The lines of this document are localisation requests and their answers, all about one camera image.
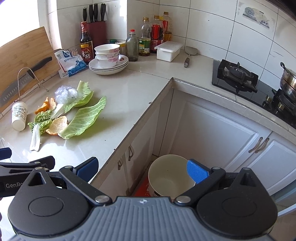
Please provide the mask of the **bottom floral white bowl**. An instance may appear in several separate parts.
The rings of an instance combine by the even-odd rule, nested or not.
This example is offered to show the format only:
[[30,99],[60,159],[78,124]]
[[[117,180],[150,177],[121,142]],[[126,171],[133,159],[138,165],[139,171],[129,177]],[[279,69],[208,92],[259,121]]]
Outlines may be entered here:
[[111,59],[104,59],[104,60],[97,59],[97,62],[100,68],[111,68],[118,63],[118,60],[119,60],[119,55]]

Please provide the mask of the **orange peel orange side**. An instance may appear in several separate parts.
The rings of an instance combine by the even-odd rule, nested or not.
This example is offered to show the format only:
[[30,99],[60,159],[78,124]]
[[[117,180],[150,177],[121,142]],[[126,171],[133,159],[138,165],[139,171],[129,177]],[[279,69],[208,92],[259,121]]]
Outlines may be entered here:
[[43,102],[43,105],[37,108],[37,110],[35,111],[35,114],[38,114],[40,112],[45,112],[49,110],[49,107],[50,107],[49,98],[46,97],[45,101]]

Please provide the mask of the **printed white paper cup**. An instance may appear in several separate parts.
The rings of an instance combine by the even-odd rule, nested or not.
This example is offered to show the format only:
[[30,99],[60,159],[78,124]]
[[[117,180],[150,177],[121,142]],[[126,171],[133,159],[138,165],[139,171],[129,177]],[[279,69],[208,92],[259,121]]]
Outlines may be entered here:
[[28,106],[22,102],[15,102],[11,107],[11,125],[15,131],[23,131],[26,127]]

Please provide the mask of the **green label oil bottle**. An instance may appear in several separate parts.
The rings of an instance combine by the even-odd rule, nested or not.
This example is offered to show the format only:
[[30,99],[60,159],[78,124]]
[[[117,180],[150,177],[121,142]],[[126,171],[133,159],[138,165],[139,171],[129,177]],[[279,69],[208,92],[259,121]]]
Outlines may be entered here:
[[138,54],[139,56],[149,56],[151,46],[151,25],[149,18],[144,17],[142,20],[141,36],[139,38]]

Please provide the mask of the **large green cabbage leaf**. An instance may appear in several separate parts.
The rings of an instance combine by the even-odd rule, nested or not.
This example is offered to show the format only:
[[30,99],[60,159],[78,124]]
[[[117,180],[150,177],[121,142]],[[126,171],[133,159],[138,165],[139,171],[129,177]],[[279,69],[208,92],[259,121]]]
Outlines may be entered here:
[[58,133],[58,136],[68,140],[74,136],[80,136],[89,127],[91,127],[100,115],[100,112],[105,108],[107,97],[102,97],[97,104],[80,108],[75,114],[73,120],[62,131]]

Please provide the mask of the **pale orange peel piece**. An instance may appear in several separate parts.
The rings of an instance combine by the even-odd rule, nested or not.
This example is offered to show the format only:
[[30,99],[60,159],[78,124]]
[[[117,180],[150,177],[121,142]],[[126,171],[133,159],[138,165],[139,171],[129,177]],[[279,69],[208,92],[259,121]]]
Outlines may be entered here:
[[54,110],[56,108],[56,102],[55,102],[55,99],[53,97],[50,98],[49,100],[49,109],[50,110]]

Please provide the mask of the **metal spatula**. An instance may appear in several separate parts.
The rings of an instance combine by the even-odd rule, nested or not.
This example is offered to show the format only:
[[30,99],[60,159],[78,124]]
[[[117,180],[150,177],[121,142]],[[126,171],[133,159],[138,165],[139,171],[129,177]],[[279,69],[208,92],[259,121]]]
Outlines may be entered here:
[[190,63],[190,57],[191,56],[195,56],[198,53],[198,49],[190,47],[190,46],[186,46],[185,47],[185,53],[188,55],[187,58],[184,61],[184,67],[188,68],[189,67],[189,63]]

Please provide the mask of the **middle floral white bowl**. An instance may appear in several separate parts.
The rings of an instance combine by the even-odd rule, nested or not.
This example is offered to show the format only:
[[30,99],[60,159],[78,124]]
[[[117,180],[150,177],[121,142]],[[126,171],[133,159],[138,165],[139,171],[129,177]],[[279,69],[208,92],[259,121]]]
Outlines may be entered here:
[[117,52],[112,52],[112,53],[95,53],[95,58],[98,60],[104,60],[104,59],[111,59],[120,54],[119,51]]

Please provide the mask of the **crumpled clear plastic wrap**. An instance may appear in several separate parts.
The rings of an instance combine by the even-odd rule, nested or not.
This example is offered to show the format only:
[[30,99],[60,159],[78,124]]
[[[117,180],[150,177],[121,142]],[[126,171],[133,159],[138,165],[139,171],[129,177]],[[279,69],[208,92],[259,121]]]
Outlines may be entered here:
[[58,104],[69,104],[75,101],[78,97],[78,92],[71,86],[62,85],[55,91],[55,101]]

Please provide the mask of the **lower white plate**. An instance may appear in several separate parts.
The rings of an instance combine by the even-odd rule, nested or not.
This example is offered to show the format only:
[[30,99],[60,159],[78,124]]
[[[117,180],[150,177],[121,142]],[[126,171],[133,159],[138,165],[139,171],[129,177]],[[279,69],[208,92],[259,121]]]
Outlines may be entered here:
[[117,69],[112,69],[112,70],[104,70],[104,71],[99,71],[99,70],[94,70],[92,68],[89,68],[92,72],[94,72],[95,74],[98,74],[98,75],[113,75],[113,74],[116,74],[116,73],[119,73],[121,72],[123,69],[126,68],[126,66],[128,66],[128,63],[126,63],[125,65],[117,68]]

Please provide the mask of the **bamboo cutting board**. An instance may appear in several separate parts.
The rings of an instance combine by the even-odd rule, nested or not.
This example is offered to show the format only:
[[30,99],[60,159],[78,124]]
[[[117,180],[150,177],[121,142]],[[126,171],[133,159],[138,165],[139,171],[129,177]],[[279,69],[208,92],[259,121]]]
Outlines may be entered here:
[[28,68],[33,68],[47,57],[52,57],[52,60],[34,71],[37,76],[35,79],[30,80],[23,88],[13,91],[12,97],[6,103],[1,101],[1,111],[8,108],[19,94],[24,94],[39,80],[50,77],[60,69],[44,27],[25,33],[1,46],[1,94],[4,94],[9,85],[17,82],[18,74],[26,74]]

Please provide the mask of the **red label sauce bottle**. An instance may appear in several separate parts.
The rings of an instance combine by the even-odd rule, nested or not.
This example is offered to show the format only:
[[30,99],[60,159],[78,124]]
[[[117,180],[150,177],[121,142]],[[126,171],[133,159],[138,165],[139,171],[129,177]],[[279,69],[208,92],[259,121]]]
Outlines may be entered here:
[[152,31],[151,31],[151,45],[150,45],[151,53],[155,53],[157,51],[155,47],[162,44],[163,39],[164,39],[163,22],[160,20],[158,15],[154,15],[154,20],[152,22]]

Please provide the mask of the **small yellow lid jar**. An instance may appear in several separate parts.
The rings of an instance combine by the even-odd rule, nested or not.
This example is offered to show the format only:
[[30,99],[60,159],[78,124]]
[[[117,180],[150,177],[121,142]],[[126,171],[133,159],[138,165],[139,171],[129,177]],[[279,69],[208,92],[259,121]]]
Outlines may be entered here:
[[126,42],[125,41],[119,41],[116,42],[116,44],[119,45],[119,52],[121,55],[126,55]]

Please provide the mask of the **white trash bin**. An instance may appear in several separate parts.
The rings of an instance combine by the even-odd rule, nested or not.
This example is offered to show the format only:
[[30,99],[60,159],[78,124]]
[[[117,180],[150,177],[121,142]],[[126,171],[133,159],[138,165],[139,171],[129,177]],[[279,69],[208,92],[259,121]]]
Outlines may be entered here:
[[148,191],[152,197],[167,196],[172,200],[195,186],[187,173],[188,160],[178,155],[163,155],[148,170]]

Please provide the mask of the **top white plate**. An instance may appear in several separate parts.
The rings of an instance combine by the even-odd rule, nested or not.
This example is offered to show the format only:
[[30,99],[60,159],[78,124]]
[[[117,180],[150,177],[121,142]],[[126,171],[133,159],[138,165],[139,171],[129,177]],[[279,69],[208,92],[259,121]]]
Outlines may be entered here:
[[95,70],[111,70],[117,67],[121,67],[128,63],[128,57],[119,54],[116,57],[107,59],[93,59],[89,62],[89,67]]

